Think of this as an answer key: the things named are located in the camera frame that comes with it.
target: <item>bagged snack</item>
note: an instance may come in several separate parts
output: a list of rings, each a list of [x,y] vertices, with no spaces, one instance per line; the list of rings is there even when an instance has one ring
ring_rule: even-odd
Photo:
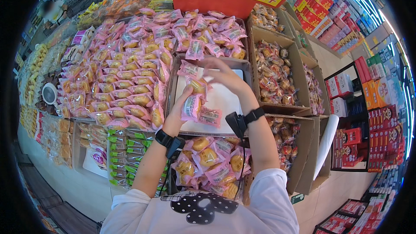
[[[205,106],[201,106],[198,122],[220,128],[222,116],[223,112],[221,110],[212,110]]]
[[[114,99],[120,99],[120,98],[127,98],[128,96],[130,96],[132,93],[131,91],[127,90],[127,89],[122,89],[122,90],[115,90],[111,92],[111,95],[114,97]]]
[[[140,105],[143,107],[153,106],[153,98],[150,92],[130,95],[127,97],[127,99],[131,102],[131,104],[134,105]]]
[[[189,62],[187,62],[186,60],[180,60],[181,61],[181,65],[179,67],[178,70],[178,75],[180,76],[190,76],[196,79],[197,75],[198,75],[198,66],[193,65]]]
[[[201,109],[200,98],[202,96],[202,94],[192,94],[186,99],[184,106],[182,107],[181,120],[193,120],[195,122],[198,122],[199,112]]]
[[[148,111],[140,105],[126,105],[123,107],[123,109],[127,110],[133,116],[141,118],[143,120],[151,119]]]
[[[164,118],[164,114],[163,114],[163,108],[160,105],[160,103],[158,101],[156,101],[152,107],[152,127],[154,130],[159,130],[162,125],[163,122],[165,120]]]
[[[112,106],[112,107],[124,107],[126,105],[131,105],[131,104],[132,103],[127,98],[121,98],[121,99],[110,102],[110,106]]]

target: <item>cardboard box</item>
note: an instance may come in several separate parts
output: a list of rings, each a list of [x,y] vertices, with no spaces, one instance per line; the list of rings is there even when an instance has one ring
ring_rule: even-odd
[[[250,45],[250,62],[253,69],[253,91],[259,101],[260,107],[263,107],[267,113],[278,113],[286,115],[298,115],[307,116],[311,115],[310,102],[309,102],[309,90],[303,70],[303,63],[300,57],[299,50],[297,49],[294,41],[279,36],[271,31],[259,29],[253,26],[252,23],[247,21],[247,31],[249,36]],[[290,59],[292,66],[292,77],[294,81],[294,87],[299,89],[297,92],[299,106],[288,106],[282,104],[273,104],[268,102],[260,101],[260,87],[259,87],[259,74],[257,72],[257,63],[255,58],[255,43],[258,41],[265,40],[266,42],[276,42],[283,48],[286,48],[289,52],[288,58]]]
[[[312,135],[314,132],[315,121],[312,118],[308,117],[296,117],[296,116],[287,116],[287,115],[274,115],[274,114],[265,114],[267,117],[287,117],[293,118],[300,124],[300,131],[295,140],[297,146],[297,157],[294,159],[293,164],[288,173],[288,182],[286,184],[286,190],[289,195],[292,195],[295,192],[295,188],[298,185],[300,177],[302,175],[306,160],[309,155],[309,148],[312,140]],[[251,171],[244,182],[244,191],[243,191],[243,204],[249,205],[249,190],[251,183],[254,179],[254,168],[255,164],[252,164]]]
[[[328,179],[331,171],[331,151],[329,151],[325,159],[325,163],[319,171],[318,177],[313,180],[318,157],[319,143],[322,135],[324,134],[325,127],[327,126],[328,118],[321,118],[319,116],[311,118],[315,121],[315,128],[313,130],[309,155],[302,171],[302,175],[295,188],[295,192],[305,195],[309,195],[309,193],[318,188],[326,179]]]

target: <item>supermarket aisle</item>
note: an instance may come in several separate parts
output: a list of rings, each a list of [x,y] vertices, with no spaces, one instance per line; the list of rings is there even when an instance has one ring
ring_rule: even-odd
[[[327,50],[311,42],[324,78],[340,70],[353,60],[351,55],[341,60]],[[351,80],[356,78],[354,68],[347,70]],[[325,220],[347,199],[361,199],[376,173],[331,171],[330,177],[303,201],[293,205],[299,222],[300,234],[311,234],[315,225]]]
[[[103,221],[111,210],[112,194],[107,179],[94,181],[68,167],[56,166],[40,145],[19,124],[20,148],[49,185],[74,208],[93,221]]]

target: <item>plastic tray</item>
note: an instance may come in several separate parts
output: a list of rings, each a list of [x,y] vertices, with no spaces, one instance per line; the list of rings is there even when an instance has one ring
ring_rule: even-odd
[[[180,67],[180,60],[185,59],[185,54],[178,54],[174,59],[174,64],[171,72],[170,84],[168,86],[168,95],[166,100],[167,109],[165,111],[166,116],[169,115],[170,110],[175,104],[176,99],[176,86],[178,84],[178,70]],[[245,60],[238,60],[232,58],[220,58],[223,60],[231,69],[242,70],[243,80],[250,86],[252,85],[252,75],[251,75],[251,67],[250,63],[246,62]],[[195,60],[187,60],[188,62],[198,65],[200,67],[204,67],[204,62],[199,62]],[[201,132],[191,132],[191,131],[180,131],[182,135],[211,135],[211,136],[222,136],[222,137],[235,137],[235,134],[217,134],[217,133],[201,133]]]

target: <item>individually wrapped cookie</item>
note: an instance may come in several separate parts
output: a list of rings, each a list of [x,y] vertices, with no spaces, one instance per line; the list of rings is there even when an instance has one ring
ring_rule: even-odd
[[[129,138],[137,138],[137,139],[144,139],[144,140],[154,140],[155,134],[150,132],[143,132],[134,129],[126,129],[126,135]]]
[[[116,81],[114,82],[114,86],[118,90],[128,89],[131,86],[134,86],[134,83],[129,80],[122,80],[122,81]]]
[[[90,117],[94,118],[98,125],[107,125],[112,120],[106,111],[92,112]]]
[[[162,105],[158,101],[152,106],[151,121],[154,130],[159,130],[165,121]]]
[[[142,93],[142,94],[134,94],[127,97],[127,99],[134,105],[140,105],[143,107],[151,107],[153,106],[153,98],[150,92]]]
[[[192,120],[198,122],[202,96],[203,94],[192,94],[186,99],[182,107],[182,121]]]
[[[185,58],[188,60],[202,60],[204,58],[205,43],[201,40],[190,40]]]
[[[112,107],[124,107],[126,105],[131,105],[131,104],[132,103],[127,98],[121,98],[121,99],[110,102],[110,106]]]
[[[114,97],[115,100],[120,98],[127,98],[132,94],[131,91],[128,89],[122,89],[122,90],[114,90],[111,92],[111,95]]]
[[[179,67],[178,70],[178,75],[180,76],[190,76],[196,79],[197,75],[198,75],[198,66],[193,65],[189,62],[187,62],[186,60],[180,60],[181,61],[181,65]]]
[[[247,171],[250,169],[250,165],[248,164],[248,160],[250,156],[251,156],[251,150],[250,148],[246,148],[243,175],[247,173]],[[242,147],[237,146],[236,149],[230,155],[230,167],[232,171],[234,172],[234,175],[236,176],[237,180],[241,176],[243,160],[244,160],[244,154],[243,154]]]
[[[145,132],[154,131],[147,122],[143,121],[142,119],[138,117],[135,117],[133,115],[127,115],[126,118],[128,122],[130,123],[130,127],[135,127]]]
[[[110,108],[110,103],[107,101],[94,101],[91,103],[95,111],[106,111]]]
[[[107,109],[107,112],[115,118],[124,118],[126,117],[126,115],[129,115],[130,113],[127,112],[124,108],[122,107],[112,107]]]
[[[222,116],[223,112],[221,110],[213,110],[205,106],[201,106],[198,122],[220,128]]]

